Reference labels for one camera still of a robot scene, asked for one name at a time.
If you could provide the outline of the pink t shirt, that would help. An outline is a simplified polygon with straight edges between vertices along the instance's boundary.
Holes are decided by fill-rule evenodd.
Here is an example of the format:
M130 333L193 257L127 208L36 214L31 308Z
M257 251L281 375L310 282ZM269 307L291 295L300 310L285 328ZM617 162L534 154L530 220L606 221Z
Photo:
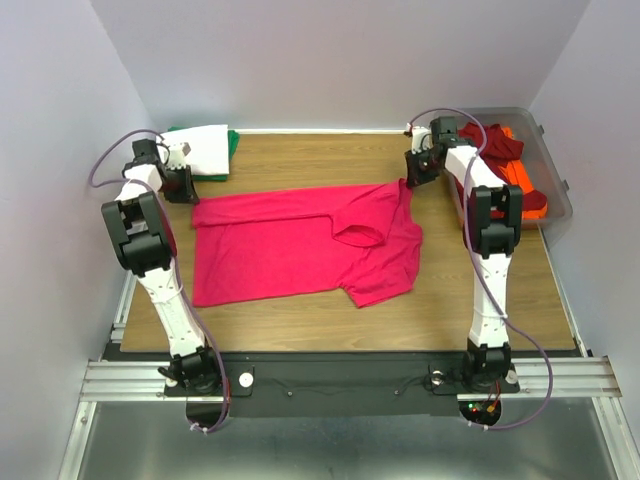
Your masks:
M193 210L197 307L343 290L359 307L412 290L423 231L404 179L230 195Z

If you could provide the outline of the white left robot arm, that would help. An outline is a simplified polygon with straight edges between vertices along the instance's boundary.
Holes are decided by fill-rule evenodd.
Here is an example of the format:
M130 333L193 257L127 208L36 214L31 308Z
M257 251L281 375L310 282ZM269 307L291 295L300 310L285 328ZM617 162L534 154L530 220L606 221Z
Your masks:
M171 360L160 375L170 387L212 395L224 386L222 362L184 290L177 243L164 210L165 202L200 202L185 162L189 147L169 147L153 132L134 141L132 151L119 179L97 183L93 168L89 185L121 186L116 198L101 206L101 215L119 264L144 288L165 331Z

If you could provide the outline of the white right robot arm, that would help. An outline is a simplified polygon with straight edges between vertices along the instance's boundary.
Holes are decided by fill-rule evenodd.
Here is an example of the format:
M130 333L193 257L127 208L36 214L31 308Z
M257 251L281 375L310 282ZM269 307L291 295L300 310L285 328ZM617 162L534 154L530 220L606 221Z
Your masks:
M427 127L410 122L405 135L407 184L414 188L446 172L462 185L463 239L474 269L473 317L467 351L460 366L463 384L482 390L503 378L511 366L506 309L507 277L522 229L523 193L486 164L481 150L458 131L452 116L434 118Z

